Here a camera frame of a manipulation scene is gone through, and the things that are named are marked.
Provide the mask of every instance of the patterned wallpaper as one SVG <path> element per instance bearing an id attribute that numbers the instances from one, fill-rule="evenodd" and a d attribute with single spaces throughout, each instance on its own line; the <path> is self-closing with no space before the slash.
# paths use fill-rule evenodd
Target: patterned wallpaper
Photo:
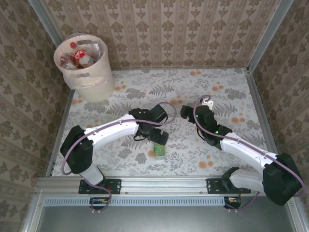
<path id="1" fill-rule="evenodd" d="M 309 1 L 295 0 L 254 70 L 279 152 L 309 186 Z M 309 193 L 302 199 L 309 215 Z"/>
<path id="2" fill-rule="evenodd" d="M 112 68 L 245 67 L 279 0 L 43 0 L 58 33 L 98 35 Z"/>
<path id="3" fill-rule="evenodd" d="M 27 1 L 0 1 L 0 231 L 22 226 L 67 101 L 55 47 Z"/>

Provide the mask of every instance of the red bottle label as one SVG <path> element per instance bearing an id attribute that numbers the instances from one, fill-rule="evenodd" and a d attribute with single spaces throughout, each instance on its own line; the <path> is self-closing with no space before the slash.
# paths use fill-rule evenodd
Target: red bottle label
<path id="1" fill-rule="evenodd" d="M 75 59 L 77 59 L 79 61 L 79 59 L 82 58 L 85 55 L 86 55 L 85 50 L 80 49 L 77 52 L 75 52 Z"/>

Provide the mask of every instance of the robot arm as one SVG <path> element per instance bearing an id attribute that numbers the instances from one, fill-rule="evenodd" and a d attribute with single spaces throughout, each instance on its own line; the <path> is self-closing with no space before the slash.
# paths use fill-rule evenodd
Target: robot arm
<path id="1" fill-rule="evenodd" d="M 292 174 L 271 159 L 262 156 L 258 151 L 266 153 L 269 157 L 288 167 L 300 177 L 300 173 L 291 156 L 286 153 L 277 155 L 267 152 L 244 141 L 230 128 L 217 124 L 217 121 L 214 119 L 214 113 L 211 110 L 213 105 L 212 99 L 209 101 L 203 99 L 201 103 L 202 105 L 196 108 L 196 118 L 203 129 L 221 136 L 235 138 L 236 141 L 210 135 L 197 127 L 198 134 L 201 133 L 199 136 L 209 145 L 239 157 L 257 170 L 257 172 L 247 172 L 236 167 L 228 170 L 222 176 L 221 185 L 221 188 L 224 188 L 226 193 L 230 189 L 235 188 L 252 189 L 264 192 L 274 203 L 284 205 L 302 188 L 300 182 Z M 195 123 L 192 107 L 183 106 L 181 117 L 184 119 L 188 118 L 189 122 Z M 253 149 L 242 142 L 250 144 Z"/>
<path id="2" fill-rule="evenodd" d="M 163 121 L 164 119 L 167 120 L 167 118 L 168 115 L 165 110 L 160 105 L 156 105 L 151 110 L 142 110 L 139 108 L 133 109 L 123 117 L 98 127 L 87 128 L 83 130 L 80 126 L 75 126 L 70 130 L 67 138 L 65 139 L 63 145 L 60 148 L 60 152 L 63 156 L 65 156 L 70 147 L 75 143 L 75 141 L 77 141 L 85 134 L 94 131 L 94 134 L 89 135 L 87 138 L 83 139 L 72 150 L 70 156 L 67 159 L 67 164 L 71 168 L 72 173 L 81 175 L 92 185 L 97 185 L 102 181 L 105 181 L 105 176 L 100 171 L 100 169 L 92 163 L 93 151 L 106 143 L 109 143 L 126 135 L 134 134 L 134 140 L 136 140 L 136 137 L 138 136 L 142 137 L 142 139 L 136 141 L 148 139 L 161 145 L 165 145 L 169 137 L 168 133 L 161 133 L 161 130 L 156 128 L 158 126 L 143 122 L 132 121 L 119 123 L 117 125 L 99 131 L 100 128 L 106 127 L 107 125 L 114 122 L 121 122 L 127 119 L 140 119 L 158 123 Z"/>

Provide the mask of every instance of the metal vent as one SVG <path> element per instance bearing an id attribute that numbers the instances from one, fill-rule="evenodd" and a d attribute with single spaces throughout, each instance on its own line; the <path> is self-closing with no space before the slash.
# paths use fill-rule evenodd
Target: metal vent
<path id="1" fill-rule="evenodd" d="M 44 206 L 89 206 L 90 197 L 47 197 Z M 224 197 L 114 197 L 110 206 L 220 206 Z"/>

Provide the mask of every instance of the gray floor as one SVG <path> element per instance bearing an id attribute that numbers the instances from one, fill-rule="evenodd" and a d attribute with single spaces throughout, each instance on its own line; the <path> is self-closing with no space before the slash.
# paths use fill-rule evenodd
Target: gray floor
<path id="1" fill-rule="evenodd" d="M 287 206 L 259 197 L 237 213 L 222 206 L 45 207 L 39 232 L 294 232 Z"/>

